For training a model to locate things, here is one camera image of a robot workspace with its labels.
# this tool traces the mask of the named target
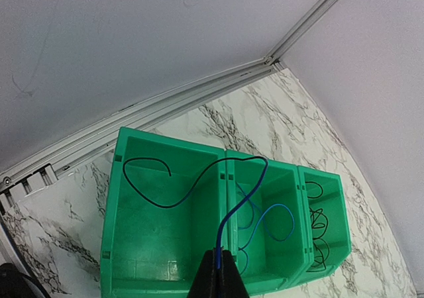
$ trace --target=marble surface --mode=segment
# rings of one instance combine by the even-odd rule
[[[266,295],[416,297],[382,210],[346,146],[289,70],[194,109],[158,134],[341,175],[352,254],[331,277]],[[99,256],[112,152],[28,195],[4,216],[53,297],[99,297]]]

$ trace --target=black wire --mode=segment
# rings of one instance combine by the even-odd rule
[[[237,160],[237,161],[248,161],[248,160],[253,160],[253,159],[261,159],[263,160],[264,157],[260,157],[260,156],[253,156],[253,157],[247,157],[247,158],[237,158],[237,157],[226,157],[226,158],[222,158],[222,159],[218,159],[215,160],[214,162],[210,163],[197,177],[197,179],[194,181],[192,187],[190,188],[190,190],[187,192],[186,195],[184,195],[184,197],[179,200],[177,203],[171,204],[171,205],[161,205],[159,203],[156,203],[154,201],[152,201],[151,199],[149,199],[147,196],[145,196],[140,190],[138,190],[136,188],[136,186],[131,182],[131,180],[129,179],[128,175],[127,175],[127,171],[125,169],[125,166],[129,163],[129,162],[133,162],[133,161],[137,161],[137,160],[151,160],[151,161],[156,161],[156,162],[160,162],[161,164],[163,164],[167,171],[168,174],[170,176],[171,175],[171,169],[170,167],[167,165],[167,163],[164,160],[158,159],[158,158],[150,158],[150,157],[137,157],[137,158],[131,158],[128,159],[127,161],[124,162],[123,164],[123,174],[125,179],[128,181],[128,183],[131,185],[131,187],[146,201],[148,201],[150,204],[153,204],[155,207],[160,207],[161,209],[172,209],[174,207],[177,207],[178,205],[180,205],[181,203],[183,203],[186,199],[188,199],[188,197],[191,195],[191,193],[193,192],[195,186],[197,185],[197,183],[199,183],[201,177],[203,176],[203,174],[205,174],[205,172],[212,166],[214,166],[215,164],[222,162],[222,161],[226,161],[226,160]]]
[[[316,197],[310,197],[310,196],[308,196],[308,197],[307,197],[308,199],[318,199],[318,198],[320,198],[320,197],[322,197],[322,196],[323,196],[323,194],[324,194],[324,189],[323,189],[323,187],[321,186],[321,184],[319,184],[319,183],[317,183],[317,182],[313,182],[313,181],[306,181],[306,182],[305,182],[305,184],[315,184],[315,185],[318,185],[318,186],[320,187],[320,189],[321,189],[321,193],[320,193],[318,196],[316,196]]]
[[[31,276],[28,276],[27,274],[18,272],[16,270],[3,270],[1,272],[3,272],[3,273],[11,273],[11,274],[13,274],[16,277],[17,276],[21,276],[21,277],[29,280],[32,284],[34,284],[35,287],[38,288],[38,290],[43,294],[43,296],[45,298],[51,298],[50,295],[48,294],[47,290],[45,290],[45,288],[43,286],[41,286],[40,282],[37,281],[36,279],[32,278]]]
[[[312,224],[311,225],[312,225],[312,229],[313,230],[319,230],[319,229],[323,229],[324,230],[321,233],[320,236],[313,237],[313,239],[314,240],[321,239],[325,235],[325,233],[327,232],[327,229],[329,227],[329,219],[328,219],[328,217],[326,215],[324,215],[323,209],[317,209],[315,211],[315,210],[309,208],[309,211],[311,212],[311,218],[312,218]],[[319,217],[321,217],[321,216],[325,219],[325,223],[322,223],[322,222],[318,222],[317,223]]]
[[[317,196],[308,196],[308,199],[318,199],[320,197],[323,196],[324,194],[324,189],[323,187],[314,181],[306,181],[306,184],[315,184],[317,186],[319,186],[319,188],[321,189],[321,193]],[[323,240],[323,237],[325,236],[325,233],[327,232],[327,229],[329,227],[329,219],[328,217],[324,214],[324,210],[323,208],[317,209],[317,210],[313,210],[311,207],[309,208],[309,212],[311,214],[311,228],[312,230],[323,230],[323,232],[319,235],[319,236],[313,236],[312,237],[312,241],[313,241],[313,247],[314,247],[314,260],[313,260],[313,264],[311,265],[310,269],[307,271],[309,273],[317,273],[317,272],[323,272],[327,269],[327,265],[325,264],[325,262],[327,261],[328,257],[330,256],[330,246],[328,245],[327,242],[325,242],[325,240]],[[318,220],[320,219],[320,217],[323,217],[325,222],[318,222]],[[322,249],[320,249],[317,245],[317,241],[321,241],[323,242],[323,244],[325,245],[325,247],[327,247],[327,255],[324,255],[324,252],[322,251]]]

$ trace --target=metal track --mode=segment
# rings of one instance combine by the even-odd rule
[[[266,58],[279,60],[293,44],[299,40],[338,0],[318,0],[318,2],[295,24],[283,39],[273,47]]]
[[[47,165],[58,178],[78,165],[89,162],[113,148],[122,126],[150,130],[230,91],[261,79],[273,66],[261,59],[220,74],[177,87],[139,104],[130,106],[31,156],[0,174],[0,192]]]

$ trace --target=marble countertop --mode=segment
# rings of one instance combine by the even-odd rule
[[[387,220],[324,114],[289,70],[153,132],[340,174],[352,254],[330,277],[267,297],[416,297]],[[3,219],[52,297],[100,297],[99,257],[112,152],[27,195]]]

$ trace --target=electrical wire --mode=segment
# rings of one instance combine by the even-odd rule
[[[243,206],[243,204],[245,204],[247,202],[247,200],[249,200],[252,197],[252,195],[254,195],[256,193],[256,191],[258,191],[260,185],[262,184],[262,181],[264,181],[266,170],[268,169],[268,160],[264,157],[261,157],[261,156],[249,157],[249,158],[234,158],[234,160],[238,160],[238,161],[247,161],[247,160],[251,160],[251,159],[261,159],[261,160],[264,161],[265,166],[264,166],[264,169],[262,170],[262,173],[260,174],[258,182],[253,187],[252,191],[250,191],[250,193],[247,194],[246,197],[244,197],[244,199],[241,200],[241,202],[239,202],[235,207],[233,207],[233,209],[231,209],[224,216],[224,219],[221,221],[221,224],[219,225],[218,237],[217,237],[217,246],[216,246],[216,249],[218,251],[218,253],[217,253],[217,263],[216,263],[217,270],[221,269],[221,260],[222,260],[221,241],[222,241],[222,237],[223,237],[223,231],[224,231],[225,224],[234,215],[234,213],[236,213],[237,210],[239,208],[241,208]]]
[[[231,209],[225,216],[224,219],[221,221],[221,223],[219,224],[218,227],[218,234],[217,234],[217,243],[216,243],[216,251],[217,251],[217,260],[216,260],[216,264],[215,267],[217,268],[217,270],[221,269],[221,261],[222,261],[222,251],[221,251],[221,243],[222,243],[222,236],[223,236],[223,231],[224,231],[224,227],[226,225],[226,223],[228,222],[228,220],[234,215],[234,213],[237,212],[237,210],[239,208],[241,208],[243,206],[243,204],[245,204],[247,202],[247,200],[250,199],[250,197],[252,197],[252,195],[255,194],[256,191],[258,191],[260,185],[262,184],[262,181],[264,180],[265,177],[265,173],[266,170],[268,169],[268,160],[262,156],[252,156],[252,157],[247,157],[247,158],[237,158],[237,157],[226,157],[226,158],[221,158],[218,160],[215,160],[214,162],[211,162],[208,166],[206,166],[206,168],[199,174],[199,176],[197,177],[197,179],[194,181],[192,187],[190,188],[190,190],[186,193],[186,195],[184,195],[184,197],[182,199],[180,199],[178,202],[171,204],[171,205],[161,205],[159,203],[154,202],[153,200],[149,199],[147,196],[145,196],[139,189],[137,189],[137,187],[134,185],[134,183],[130,180],[130,178],[127,175],[127,169],[126,166],[129,162],[133,162],[133,161],[139,161],[139,160],[150,160],[150,161],[155,161],[155,162],[160,162],[161,164],[163,164],[167,171],[168,174],[170,176],[172,176],[171,174],[171,169],[170,167],[167,165],[167,163],[161,159],[158,158],[151,158],[151,157],[137,157],[137,158],[130,158],[128,160],[126,160],[123,164],[123,174],[125,179],[128,181],[129,185],[146,201],[148,201],[150,204],[159,207],[161,209],[172,209],[174,207],[177,207],[178,205],[180,205],[181,203],[183,203],[186,199],[188,199],[188,197],[191,195],[191,193],[193,192],[195,186],[197,185],[197,183],[199,182],[199,180],[201,179],[201,177],[203,176],[203,174],[205,174],[205,172],[210,169],[212,166],[214,166],[215,164],[222,162],[222,161],[226,161],[226,160],[234,160],[234,161],[248,161],[248,160],[255,160],[255,159],[260,159],[263,160],[265,163],[264,169],[262,170],[262,173],[260,174],[259,180],[256,183],[256,185],[253,187],[252,191],[249,192],[249,194],[244,197],[244,199],[238,203],[233,209]]]
[[[246,195],[246,193],[243,191],[243,189],[242,189],[242,187],[236,182],[236,186],[239,188],[239,193],[241,194],[241,195]],[[259,226],[259,224],[261,223],[261,221],[263,221],[263,223],[264,223],[264,227],[265,227],[265,230],[266,230],[266,232],[267,232],[267,234],[268,234],[268,236],[270,237],[270,238],[272,238],[273,240],[275,240],[276,242],[283,242],[283,241],[285,241],[285,240],[287,240],[287,239],[289,239],[291,236],[292,236],[292,234],[293,234],[293,232],[294,232],[294,229],[295,229],[295,220],[294,220],[294,216],[293,216],[293,213],[289,210],[289,208],[288,207],[286,207],[285,205],[283,205],[283,204],[279,204],[279,203],[276,203],[276,204],[274,204],[274,205],[272,205],[271,207],[268,207],[266,210],[265,210],[265,212],[263,213],[262,212],[262,210],[260,209],[260,207],[258,206],[258,205],[256,205],[252,200],[248,200],[248,202],[250,203],[250,205],[251,205],[251,207],[252,207],[252,209],[253,208],[256,208],[258,211],[259,211],[259,213],[261,214],[261,217],[259,218],[259,220],[258,220],[258,222],[256,223],[256,226],[255,226],[255,228],[254,228],[254,231],[253,231],[253,233],[251,234],[251,236],[250,236],[250,238],[249,238],[249,240],[248,240],[248,242],[246,243],[246,245],[244,245],[242,248],[240,248],[239,247],[239,249],[238,250],[240,250],[241,252],[243,252],[244,253],[244,255],[246,256],[246,265],[244,266],[244,268],[243,268],[243,271],[241,271],[240,272],[240,275],[242,275],[245,271],[246,271],[246,269],[247,269],[247,267],[248,267],[248,263],[249,263],[249,256],[248,256],[248,254],[247,254],[247,252],[244,250],[249,244],[250,244],[250,242],[252,241],[252,239],[253,239],[253,237],[254,237],[254,235],[255,235],[255,233],[256,233],[256,230],[257,230],[257,228],[258,228],[258,226]],[[272,209],[273,207],[276,207],[276,206],[283,206],[287,211],[288,211],[288,213],[290,214],[290,216],[291,216],[291,221],[292,221],[292,228],[291,228],[291,231],[290,231],[290,233],[284,238],[284,239],[282,239],[282,240],[279,240],[279,239],[277,239],[274,235],[272,235],[272,233],[268,230],[268,226],[266,225],[266,220],[265,220],[265,215],[267,214],[267,212],[270,210],[270,209]],[[254,221],[254,211],[253,211],[253,213],[252,213],[252,220],[251,220],[251,222],[250,222],[250,224],[247,226],[247,228],[250,228],[251,226],[252,226],[252,224],[253,224],[253,221]]]
[[[293,217],[293,214],[292,214],[292,212],[289,210],[289,208],[288,207],[286,207],[284,204],[281,204],[281,203],[276,203],[276,204],[273,204],[273,205],[271,205],[270,207],[268,207],[264,212],[263,212],[263,214],[260,216],[260,218],[259,218],[259,220],[258,220],[258,222],[256,222],[256,225],[255,225],[255,227],[254,227],[254,230],[253,230],[253,233],[250,235],[250,238],[249,238],[249,241],[246,243],[246,245],[244,245],[243,247],[241,247],[240,249],[241,250],[244,250],[247,246],[249,246],[249,244],[250,244],[250,242],[252,242],[252,239],[253,239],[253,237],[254,237],[254,235],[256,234],[256,231],[258,230],[258,227],[259,227],[259,224],[260,224],[260,222],[262,221],[262,219],[265,217],[265,215],[266,215],[266,213],[268,213],[271,209],[273,209],[274,207],[283,207],[283,208],[285,208],[287,211],[288,211],[288,213],[290,214],[290,216],[291,216],[291,221],[292,221],[292,223],[293,223],[293,227],[292,227],[292,229],[291,229],[291,231],[290,231],[290,233],[284,238],[284,239],[282,239],[282,240],[277,240],[277,242],[284,242],[285,240],[287,240],[292,234],[293,234],[293,231],[294,231],[294,226],[295,226],[295,223],[294,223],[294,217]]]
[[[317,185],[321,192],[319,195],[316,196],[308,196],[308,199],[319,199],[320,197],[323,196],[324,194],[324,189],[322,187],[322,185],[320,185],[317,182],[314,181],[306,181],[306,184],[314,184]],[[310,269],[307,271],[309,273],[314,273],[314,272],[323,272],[327,269],[327,265],[325,264],[325,262],[327,261],[328,257],[330,256],[330,246],[328,245],[328,243],[323,239],[323,237],[325,236],[325,233],[327,232],[328,226],[329,226],[329,219],[328,217],[324,214],[323,212],[324,210],[322,208],[317,209],[317,210],[313,210],[311,207],[309,208],[309,212],[311,215],[311,228],[312,230],[323,230],[322,233],[319,236],[313,236],[312,240],[313,240],[313,247],[314,247],[314,261],[310,267]],[[323,217],[324,222],[319,222],[320,217]],[[320,249],[320,247],[317,244],[317,241],[322,242],[325,247],[327,248],[327,255],[324,255],[324,252],[322,251],[322,249]]]
[[[321,184],[319,184],[319,183],[317,183],[317,182],[314,182],[314,181],[306,181],[306,182],[305,182],[305,184],[315,184],[315,185],[318,185],[318,186],[319,186],[319,188],[321,189],[321,193],[320,193],[319,195],[317,195],[317,196],[315,196],[315,197],[310,197],[310,196],[308,196],[308,197],[307,197],[308,199],[319,199],[320,197],[322,197],[322,196],[323,196],[323,194],[324,194],[324,189],[323,189],[323,187],[322,187],[322,185],[321,185]]]

